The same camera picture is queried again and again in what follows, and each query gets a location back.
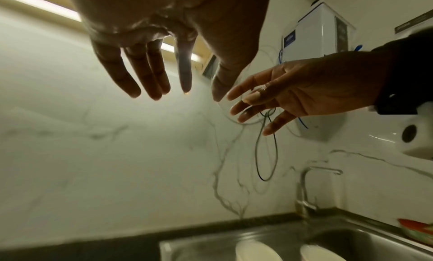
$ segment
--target wall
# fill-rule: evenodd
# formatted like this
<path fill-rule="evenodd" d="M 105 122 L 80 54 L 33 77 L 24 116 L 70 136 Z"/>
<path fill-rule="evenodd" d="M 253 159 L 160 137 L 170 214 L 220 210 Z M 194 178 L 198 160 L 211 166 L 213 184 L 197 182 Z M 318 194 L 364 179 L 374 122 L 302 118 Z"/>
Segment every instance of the wall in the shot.
<path fill-rule="evenodd" d="M 283 28 L 308 7 L 271 0 L 260 52 L 242 79 L 276 63 Z M 295 170 L 319 159 L 315 142 L 291 134 L 295 122 L 278 133 L 275 176 L 261 182 L 254 164 L 260 124 L 228 119 L 230 104 L 212 101 L 209 80 L 195 74 L 185 96 L 167 63 L 170 94 L 130 99 L 86 36 L 0 12 L 0 247 L 293 211 Z M 272 137 L 258 150 L 267 176 Z M 329 180 L 309 186 L 320 205 L 333 205 Z"/>
<path fill-rule="evenodd" d="M 394 27 L 433 8 L 432 0 L 327 0 L 358 29 L 366 50 L 394 39 Z M 323 155 L 345 171 L 339 205 L 388 224 L 397 218 L 433 221 L 433 163 L 396 152 L 399 124 L 407 117 L 379 116 L 366 110 L 343 116 Z"/>

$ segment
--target faucet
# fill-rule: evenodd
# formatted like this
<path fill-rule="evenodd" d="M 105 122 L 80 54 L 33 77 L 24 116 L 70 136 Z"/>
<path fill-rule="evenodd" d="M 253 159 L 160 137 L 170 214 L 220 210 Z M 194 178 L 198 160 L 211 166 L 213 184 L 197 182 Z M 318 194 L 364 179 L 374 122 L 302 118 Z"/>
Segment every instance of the faucet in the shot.
<path fill-rule="evenodd" d="M 318 209 L 315 203 L 311 203 L 308 201 L 307 188 L 305 186 L 305 177 L 307 176 L 307 173 L 312 170 L 323 170 L 336 175 L 343 174 L 343 171 L 341 170 L 324 167 L 306 167 L 302 170 L 299 182 L 297 184 L 297 197 L 295 207 L 298 214 L 301 215 L 304 219 L 309 219 L 311 215 L 314 214 L 314 212 Z"/>

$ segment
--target sink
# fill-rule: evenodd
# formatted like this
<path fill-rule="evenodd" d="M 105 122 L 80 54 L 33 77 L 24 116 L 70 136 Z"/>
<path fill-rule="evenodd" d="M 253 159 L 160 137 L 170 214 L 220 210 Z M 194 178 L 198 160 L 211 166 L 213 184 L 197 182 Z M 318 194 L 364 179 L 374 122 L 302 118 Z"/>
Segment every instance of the sink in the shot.
<path fill-rule="evenodd" d="M 433 248 L 403 237 L 398 228 L 360 216 L 333 215 L 242 231 L 160 243 L 162 261 L 235 261 L 236 244 L 255 240 L 284 261 L 300 261 L 302 245 L 327 248 L 347 261 L 433 261 Z"/>

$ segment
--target round black hole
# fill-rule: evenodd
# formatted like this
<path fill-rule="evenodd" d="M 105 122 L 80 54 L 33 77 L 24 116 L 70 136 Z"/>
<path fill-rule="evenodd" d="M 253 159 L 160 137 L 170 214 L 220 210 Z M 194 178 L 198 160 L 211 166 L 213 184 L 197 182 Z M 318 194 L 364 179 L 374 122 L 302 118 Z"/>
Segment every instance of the round black hole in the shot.
<path fill-rule="evenodd" d="M 416 137 L 416 126 L 410 125 L 405 128 L 403 131 L 403 134 L 401 135 L 401 139 L 403 139 L 403 142 L 409 143 Z"/>

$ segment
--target led strip light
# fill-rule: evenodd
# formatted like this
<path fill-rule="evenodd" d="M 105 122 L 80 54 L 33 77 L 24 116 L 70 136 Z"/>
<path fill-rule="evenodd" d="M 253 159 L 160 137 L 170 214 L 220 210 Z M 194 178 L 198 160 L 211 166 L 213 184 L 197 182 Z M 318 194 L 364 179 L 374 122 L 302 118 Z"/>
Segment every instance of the led strip light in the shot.
<path fill-rule="evenodd" d="M 73 10 L 67 9 L 65 7 L 56 5 L 54 3 L 45 1 L 45 0 L 14 0 L 14 1 L 18 1 L 27 5 L 30 5 L 32 7 L 36 7 L 38 9 L 53 13 L 53 14 L 57 14 L 78 22 L 81 22 L 81 18 L 80 15 Z M 161 45 L 161 49 L 165 50 L 165 51 L 169 51 L 174 53 L 175 52 L 175 48 L 172 45 L 169 45 L 167 43 L 162 43 Z M 192 54 L 191 55 L 191 60 L 195 61 L 195 62 L 201 62 L 201 58 L 196 55 L 196 54 Z"/>

